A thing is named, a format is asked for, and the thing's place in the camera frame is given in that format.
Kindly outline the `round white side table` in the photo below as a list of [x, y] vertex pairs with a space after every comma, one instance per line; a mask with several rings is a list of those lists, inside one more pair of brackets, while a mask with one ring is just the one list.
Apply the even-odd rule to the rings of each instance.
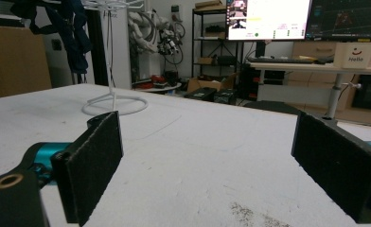
[[180, 82], [177, 82], [174, 86], [171, 86], [167, 82], [165, 83], [145, 82], [145, 83], [135, 84], [133, 89], [135, 91], [141, 91], [141, 92], [164, 94], [167, 91], [176, 90], [180, 86], [181, 86]]

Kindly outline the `dark strappy garment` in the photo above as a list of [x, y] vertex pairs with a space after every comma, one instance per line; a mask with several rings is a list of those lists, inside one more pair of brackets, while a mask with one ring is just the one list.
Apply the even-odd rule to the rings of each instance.
[[[9, 1], [13, 3], [10, 11], [14, 15], [30, 21], [29, 29], [33, 34], [60, 35], [72, 73], [87, 72], [88, 62], [85, 54], [92, 49], [92, 44], [84, 29], [87, 16], [81, 0], [52, 0], [52, 3], [46, 3], [45, 0]], [[45, 9], [50, 25], [36, 25], [37, 7]]]

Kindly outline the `white box with smile print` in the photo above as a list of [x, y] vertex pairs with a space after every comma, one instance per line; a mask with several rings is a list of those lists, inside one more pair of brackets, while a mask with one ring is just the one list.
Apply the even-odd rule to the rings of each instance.
[[371, 43], [336, 43], [333, 65], [344, 69], [371, 66]]

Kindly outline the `monitor with dark screen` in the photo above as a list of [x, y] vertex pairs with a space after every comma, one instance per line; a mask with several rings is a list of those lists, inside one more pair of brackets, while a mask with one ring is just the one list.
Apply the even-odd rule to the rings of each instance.
[[371, 42], [371, 0], [311, 0], [306, 39]]

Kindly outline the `red tools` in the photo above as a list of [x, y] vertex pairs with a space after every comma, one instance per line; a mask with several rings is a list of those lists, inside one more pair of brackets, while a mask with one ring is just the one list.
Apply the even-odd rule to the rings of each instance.
[[135, 83], [137, 89], [165, 88], [167, 85], [166, 79], [159, 75], [152, 75], [148, 79], [141, 79]]

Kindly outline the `monitor with bright screen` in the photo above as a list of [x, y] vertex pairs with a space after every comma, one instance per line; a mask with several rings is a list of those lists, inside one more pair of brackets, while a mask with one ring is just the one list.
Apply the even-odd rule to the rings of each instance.
[[226, 0], [230, 41], [295, 41], [306, 36], [311, 0]]

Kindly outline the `black chair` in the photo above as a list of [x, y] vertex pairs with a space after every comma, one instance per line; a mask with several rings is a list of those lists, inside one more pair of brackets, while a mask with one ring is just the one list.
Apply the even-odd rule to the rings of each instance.
[[293, 106], [277, 101], [254, 101], [244, 104], [246, 108], [271, 111], [283, 114], [295, 114], [299, 115], [300, 111]]

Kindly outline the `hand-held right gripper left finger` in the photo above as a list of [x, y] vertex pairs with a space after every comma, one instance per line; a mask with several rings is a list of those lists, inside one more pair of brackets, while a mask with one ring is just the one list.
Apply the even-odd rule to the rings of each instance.
[[123, 156], [119, 114], [87, 121], [88, 129], [51, 157], [68, 223], [83, 226], [92, 215]]

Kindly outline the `brown cardboard sheet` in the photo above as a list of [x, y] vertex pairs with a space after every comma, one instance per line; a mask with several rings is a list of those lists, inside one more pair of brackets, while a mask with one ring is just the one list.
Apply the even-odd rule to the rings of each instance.
[[43, 37], [0, 26], [0, 97], [51, 88]]

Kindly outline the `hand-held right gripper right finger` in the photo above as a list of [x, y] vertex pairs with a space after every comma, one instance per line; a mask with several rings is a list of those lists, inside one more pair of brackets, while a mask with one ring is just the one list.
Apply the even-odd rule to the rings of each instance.
[[371, 141], [333, 119], [302, 112], [291, 155], [355, 222], [371, 223]]

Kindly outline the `black computer tower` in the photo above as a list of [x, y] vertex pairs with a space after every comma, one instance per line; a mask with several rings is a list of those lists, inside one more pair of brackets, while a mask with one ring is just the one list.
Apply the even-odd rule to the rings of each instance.
[[[258, 84], [260, 82], [260, 70], [248, 67], [243, 68], [238, 76], [238, 96], [242, 99], [256, 100]], [[271, 85], [282, 85], [285, 78], [284, 71], [265, 72], [264, 83]]]

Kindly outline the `black metal shelf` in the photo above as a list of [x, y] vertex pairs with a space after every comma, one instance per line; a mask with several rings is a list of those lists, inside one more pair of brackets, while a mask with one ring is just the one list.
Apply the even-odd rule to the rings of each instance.
[[191, 77], [225, 77], [237, 72], [243, 43], [229, 41], [226, 9], [193, 9], [191, 31]]

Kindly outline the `black case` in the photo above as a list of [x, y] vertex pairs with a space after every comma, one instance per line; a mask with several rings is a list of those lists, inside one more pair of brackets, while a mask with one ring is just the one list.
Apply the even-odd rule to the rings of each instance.
[[232, 89], [222, 89], [214, 94], [214, 101], [221, 104], [236, 104], [236, 91]]
[[186, 94], [185, 98], [212, 102], [214, 100], [214, 94], [216, 94], [216, 92], [217, 90], [214, 88], [203, 87]]

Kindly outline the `black keyboard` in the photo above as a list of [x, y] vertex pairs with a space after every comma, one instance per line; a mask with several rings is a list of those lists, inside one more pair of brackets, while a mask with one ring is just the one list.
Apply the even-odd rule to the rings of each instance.
[[247, 60], [249, 62], [261, 62], [261, 63], [298, 63], [298, 64], [312, 64], [313, 63], [313, 61], [309, 61], [309, 60], [253, 58], [253, 57], [248, 57]]

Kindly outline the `white column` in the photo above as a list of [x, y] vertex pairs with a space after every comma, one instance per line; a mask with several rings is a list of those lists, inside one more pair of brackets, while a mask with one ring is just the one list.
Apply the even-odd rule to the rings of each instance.
[[109, 81], [115, 88], [130, 89], [132, 77], [127, 11], [103, 11], [101, 23]]

